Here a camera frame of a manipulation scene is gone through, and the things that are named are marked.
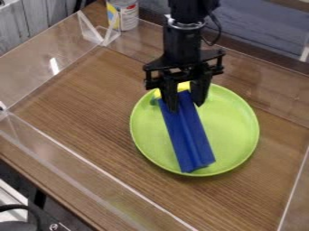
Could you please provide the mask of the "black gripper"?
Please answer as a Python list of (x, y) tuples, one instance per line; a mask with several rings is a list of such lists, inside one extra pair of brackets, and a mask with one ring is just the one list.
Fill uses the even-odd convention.
[(146, 89), (160, 88), (170, 112), (178, 112), (178, 84), (190, 81), (192, 100), (201, 106), (208, 98), (212, 78), (224, 73), (223, 50), (203, 49), (205, 22), (164, 24), (164, 54), (144, 65)]

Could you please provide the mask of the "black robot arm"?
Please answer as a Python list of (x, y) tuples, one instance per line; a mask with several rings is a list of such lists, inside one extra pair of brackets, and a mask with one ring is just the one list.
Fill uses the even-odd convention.
[(170, 14), (164, 23), (164, 54), (144, 65), (146, 89), (158, 88), (172, 112), (180, 109), (178, 85), (190, 82), (192, 101), (201, 106), (208, 98), (212, 78), (224, 73), (223, 50), (203, 49), (205, 18), (215, 16), (220, 0), (168, 0)]

